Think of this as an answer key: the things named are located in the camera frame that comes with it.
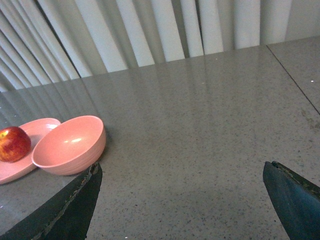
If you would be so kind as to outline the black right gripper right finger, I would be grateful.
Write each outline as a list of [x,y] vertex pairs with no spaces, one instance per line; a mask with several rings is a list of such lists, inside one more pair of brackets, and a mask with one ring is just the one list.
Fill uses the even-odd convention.
[[291,240],[318,240],[320,187],[276,161],[265,162],[262,177],[288,237]]

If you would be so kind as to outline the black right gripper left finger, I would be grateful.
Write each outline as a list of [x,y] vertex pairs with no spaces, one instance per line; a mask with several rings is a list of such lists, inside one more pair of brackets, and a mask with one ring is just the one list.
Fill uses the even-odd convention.
[[84,240],[103,171],[92,164],[42,206],[0,236],[2,240]]

